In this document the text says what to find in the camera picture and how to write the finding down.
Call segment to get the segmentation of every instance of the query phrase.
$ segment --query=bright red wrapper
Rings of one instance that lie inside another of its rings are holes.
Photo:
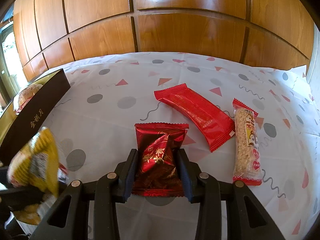
[[[247,186],[262,184],[260,152],[254,119],[258,113],[237,99],[232,102],[235,109],[236,161],[233,181],[241,180]]]
[[[235,134],[235,122],[186,84],[155,91],[155,97],[191,119],[213,152]]]
[[[188,124],[135,124],[139,166],[132,193],[142,196],[183,196],[174,155],[181,147]]]

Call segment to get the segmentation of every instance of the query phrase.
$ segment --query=patterned tablecloth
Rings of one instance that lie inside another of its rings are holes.
[[[62,67],[71,89],[44,125],[63,149],[71,179],[94,181],[125,161],[137,147],[135,123],[170,122],[190,125],[183,148],[191,161],[216,179],[232,182],[235,137],[210,153],[196,126],[154,97],[155,90],[186,83],[231,118],[233,98],[259,113],[264,176],[263,184],[251,190],[286,239],[301,239],[310,229],[320,210],[320,118],[306,82],[306,66],[281,71],[194,54],[148,52]],[[222,209],[226,239],[225,203]],[[89,239],[92,205],[90,210]],[[194,239],[198,210],[199,205],[186,198],[132,196],[117,205],[121,240]]]

